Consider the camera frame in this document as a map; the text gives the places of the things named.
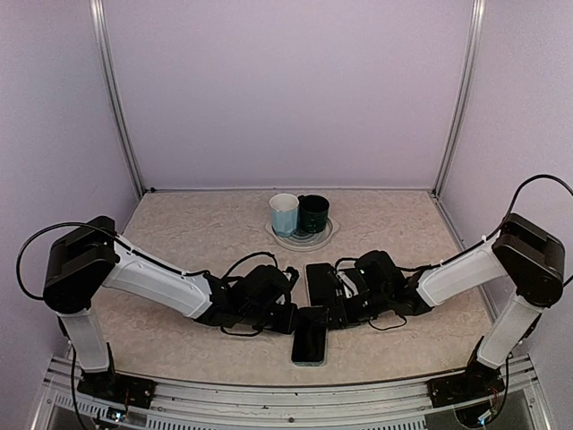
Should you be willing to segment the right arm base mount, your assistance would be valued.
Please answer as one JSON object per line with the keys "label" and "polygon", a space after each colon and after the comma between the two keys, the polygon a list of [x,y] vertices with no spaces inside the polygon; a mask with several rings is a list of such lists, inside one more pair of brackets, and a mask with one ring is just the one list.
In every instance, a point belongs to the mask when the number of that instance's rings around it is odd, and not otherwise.
{"label": "right arm base mount", "polygon": [[500,371],[489,367],[484,370],[468,367],[460,374],[433,378],[426,385],[434,408],[481,399],[505,390]]}

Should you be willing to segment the dark green mug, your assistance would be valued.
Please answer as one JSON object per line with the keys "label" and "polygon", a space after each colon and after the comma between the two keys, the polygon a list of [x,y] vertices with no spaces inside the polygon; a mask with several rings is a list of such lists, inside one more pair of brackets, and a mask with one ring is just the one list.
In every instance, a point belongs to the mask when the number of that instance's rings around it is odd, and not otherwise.
{"label": "dark green mug", "polygon": [[300,195],[299,228],[307,234],[318,234],[327,225],[329,216],[329,201],[317,194]]}

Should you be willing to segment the aluminium corner post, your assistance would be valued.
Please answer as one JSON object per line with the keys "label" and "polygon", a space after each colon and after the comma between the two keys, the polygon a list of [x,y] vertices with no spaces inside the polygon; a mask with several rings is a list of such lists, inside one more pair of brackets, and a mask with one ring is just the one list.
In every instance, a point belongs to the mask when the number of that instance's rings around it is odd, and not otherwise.
{"label": "aluminium corner post", "polygon": [[454,106],[453,116],[449,126],[446,147],[440,162],[438,174],[432,189],[436,199],[443,195],[449,172],[453,165],[458,139],[465,119],[466,107],[470,98],[471,85],[475,72],[475,62],[479,54],[480,39],[483,32],[486,1],[474,0],[469,25],[466,52],[462,65],[458,94]]}
{"label": "aluminium corner post", "polygon": [[107,89],[107,96],[114,118],[115,128],[119,137],[120,148],[124,155],[124,161],[126,163],[134,191],[137,197],[141,199],[146,192],[146,188],[129,135],[120,91],[117,84],[117,79],[115,77],[112,50],[107,31],[104,2],[102,0],[90,0],[89,4],[92,25],[99,51],[100,63],[102,65],[104,81]]}

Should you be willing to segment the light blue white mug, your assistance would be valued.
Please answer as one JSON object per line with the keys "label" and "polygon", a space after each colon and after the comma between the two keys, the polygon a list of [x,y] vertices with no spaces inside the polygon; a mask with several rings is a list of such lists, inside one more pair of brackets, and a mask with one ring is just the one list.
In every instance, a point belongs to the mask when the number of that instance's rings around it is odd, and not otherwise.
{"label": "light blue white mug", "polygon": [[298,198],[290,193],[279,193],[269,199],[271,225],[278,237],[290,237],[298,225]]}

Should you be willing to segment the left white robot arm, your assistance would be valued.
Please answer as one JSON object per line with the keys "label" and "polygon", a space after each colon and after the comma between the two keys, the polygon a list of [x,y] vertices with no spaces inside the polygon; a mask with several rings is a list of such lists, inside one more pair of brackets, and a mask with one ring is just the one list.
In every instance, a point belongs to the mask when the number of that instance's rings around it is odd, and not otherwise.
{"label": "left white robot arm", "polygon": [[222,331],[237,324],[251,326],[253,335],[295,330],[298,308],[291,293],[299,273],[292,267],[261,264],[243,276],[189,272],[142,251],[119,235],[107,216],[70,227],[50,247],[43,300],[61,320],[81,370],[106,398],[119,397],[125,379],[112,368],[112,353],[91,308],[100,288],[142,297]]}

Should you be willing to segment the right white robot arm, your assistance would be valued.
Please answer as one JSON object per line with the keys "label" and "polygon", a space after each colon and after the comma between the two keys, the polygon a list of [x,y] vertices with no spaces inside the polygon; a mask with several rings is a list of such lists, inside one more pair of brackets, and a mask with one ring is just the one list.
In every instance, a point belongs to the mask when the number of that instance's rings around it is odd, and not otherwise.
{"label": "right white robot arm", "polygon": [[363,323],[384,312],[400,318],[430,312],[450,298],[490,280],[508,277],[515,293],[491,330],[478,343],[475,361],[458,377],[458,390],[468,398],[492,384],[511,350],[555,305],[564,289],[565,247],[555,236],[511,213],[491,237],[433,268],[406,277],[389,255],[372,251],[355,260],[354,277],[345,282],[333,267],[319,285],[331,294],[329,306],[341,305],[338,328]]}

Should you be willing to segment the left aluminium corner post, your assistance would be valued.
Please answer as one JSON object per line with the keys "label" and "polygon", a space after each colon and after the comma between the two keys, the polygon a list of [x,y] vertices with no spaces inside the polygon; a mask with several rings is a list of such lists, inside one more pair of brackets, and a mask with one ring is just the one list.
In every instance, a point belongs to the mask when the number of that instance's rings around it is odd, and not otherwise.
{"label": "left aluminium corner post", "polygon": [[100,63],[102,65],[104,81],[107,89],[107,96],[114,118],[115,128],[119,137],[120,148],[124,155],[124,161],[126,163],[134,191],[137,197],[141,199],[146,192],[146,188],[129,135],[120,91],[117,84],[117,79],[115,77],[112,50],[107,31],[104,2],[102,0],[90,0],[89,4],[92,25],[99,51]]}

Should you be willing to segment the clear round plate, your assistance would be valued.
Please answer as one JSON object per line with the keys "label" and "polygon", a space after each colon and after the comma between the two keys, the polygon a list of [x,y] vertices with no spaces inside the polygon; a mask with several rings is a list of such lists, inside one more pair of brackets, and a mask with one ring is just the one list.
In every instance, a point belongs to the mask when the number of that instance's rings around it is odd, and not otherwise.
{"label": "clear round plate", "polygon": [[320,233],[307,234],[297,231],[292,236],[282,237],[276,234],[270,221],[265,225],[265,230],[279,246],[298,253],[308,253],[322,249],[331,242],[339,228],[339,223],[335,219],[329,218],[325,229]]}

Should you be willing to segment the aluminium front rail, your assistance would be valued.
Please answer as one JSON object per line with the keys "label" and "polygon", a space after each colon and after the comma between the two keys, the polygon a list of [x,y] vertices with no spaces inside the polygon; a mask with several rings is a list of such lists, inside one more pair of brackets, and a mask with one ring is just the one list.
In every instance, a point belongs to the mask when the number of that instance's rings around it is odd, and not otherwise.
{"label": "aluminium front rail", "polygon": [[335,386],[263,387],[192,383],[159,378],[149,408],[119,407],[71,394],[78,380],[66,358],[53,357],[40,386],[28,429],[74,429],[80,411],[87,425],[119,429],[443,429],[460,426],[458,405],[435,408],[429,376]]}

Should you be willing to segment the right aluminium corner post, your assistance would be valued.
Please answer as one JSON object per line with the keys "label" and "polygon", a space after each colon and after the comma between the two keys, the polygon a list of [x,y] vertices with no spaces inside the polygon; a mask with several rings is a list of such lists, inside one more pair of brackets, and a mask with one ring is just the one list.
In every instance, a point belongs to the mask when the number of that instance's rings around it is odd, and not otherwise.
{"label": "right aluminium corner post", "polygon": [[458,139],[465,119],[466,107],[470,98],[471,85],[475,72],[475,62],[479,54],[480,39],[483,32],[486,1],[474,0],[469,25],[466,52],[462,65],[458,94],[454,106],[453,116],[449,126],[446,147],[440,162],[438,174],[432,189],[436,199],[443,195],[449,172],[453,165]]}

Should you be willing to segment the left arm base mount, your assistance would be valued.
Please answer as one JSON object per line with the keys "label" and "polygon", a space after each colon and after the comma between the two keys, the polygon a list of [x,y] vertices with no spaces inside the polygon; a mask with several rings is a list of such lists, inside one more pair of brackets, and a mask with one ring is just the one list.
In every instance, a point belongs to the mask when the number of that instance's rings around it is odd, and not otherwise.
{"label": "left arm base mount", "polygon": [[91,374],[78,383],[78,391],[100,400],[127,407],[149,409],[156,383],[150,379],[119,374],[116,378],[92,378]]}

